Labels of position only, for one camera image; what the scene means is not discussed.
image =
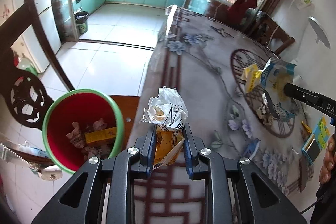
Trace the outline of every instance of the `screw head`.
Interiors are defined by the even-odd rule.
[[[139,151],[139,149],[137,149],[136,147],[130,147],[129,149],[127,149],[127,152],[129,154],[136,154]]]
[[[91,163],[91,164],[96,164],[97,162],[99,162],[98,157],[92,157],[92,158],[89,159],[89,163]]]
[[[210,155],[211,154],[211,150],[209,148],[203,148],[201,150],[201,154],[203,154],[203,155]]]
[[[239,161],[241,164],[244,164],[244,165],[247,165],[251,162],[251,160],[248,158],[241,158]]]

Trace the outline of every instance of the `blue snack packet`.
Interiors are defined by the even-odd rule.
[[[288,121],[299,114],[294,99],[284,93],[287,83],[293,83],[296,65],[271,57],[261,74],[261,86],[264,89],[269,110],[274,118]]]

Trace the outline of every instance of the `green bin rim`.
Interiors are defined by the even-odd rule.
[[[55,107],[61,101],[63,101],[65,98],[68,98],[68,97],[70,97],[74,94],[79,94],[79,93],[92,93],[92,94],[96,94],[96,95],[102,97],[103,99],[105,99],[105,101],[108,102],[108,104],[111,106],[111,108],[114,112],[115,121],[117,123],[117,135],[115,137],[115,143],[113,145],[113,148],[112,148],[112,151],[109,155],[109,158],[116,157],[120,153],[121,147],[122,147],[123,141],[124,141],[124,119],[123,119],[123,116],[122,116],[122,113],[120,111],[119,106],[116,104],[116,102],[111,97],[109,97],[108,95],[106,95],[102,92],[99,92],[97,90],[92,90],[92,89],[72,90],[72,91],[69,91],[69,92],[63,94],[56,101],[53,102],[53,104],[49,107],[49,109],[48,109],[48,111],[47,111],[47,113],[44,117],[43,125],[42,125],[42,137],[43,137],[44,146],[45,146],[49,156],[51,157],[51,160],[59,168],[61,168],[63,171],[65,171],[67,173],[70,173],[70,174],[74,174],[75,171],[65,167],[61,162],[58,161],[58,159],[56,159],[55,155],[51,151],[49,143],[48,143],[47,128],[48,128],[48,123],[49,123],[50,116],[51,116],[53,110],[55,109]]]

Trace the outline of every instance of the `chair backrest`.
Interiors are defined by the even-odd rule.
[[[0,26],[0,93],[12,116],[20,124],[42,130],[44,116],[53,100],[47,95],[45,87],[38,77],[29,71],[15,67],[14,54],[11,50],[13,43],[30,25],[33,27],[43,52],[64,86],[68,90],[74,90],[48,42],[34,0],[24,0],[24,4]],[[33,108],[31,114],[22,112],[26,105]]]
[[[263,26],[266,27],[266,30],[261,33],[260,30],[258,30],[258,27],[262,28]],[[268,45],[271,38],[280,39],[283,44],[274,51],[275,54],[280,54],[284,49],[295,42],[295,39],[290,37],[281,27],[279,27],[269,15],[266,15],[260,22],[257,22],[251,28],[248,36],[264,46]]]

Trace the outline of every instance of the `human hand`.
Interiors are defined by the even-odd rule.
[[[328,141],[327,151],[323,159],[323,166],[321,168],[319,181],[321,184],[325,184],[330,180],[331,170],[334,168],[336,163],[336,154],[333,155],[333,150],[335,148],[334,136],[331,136]]]

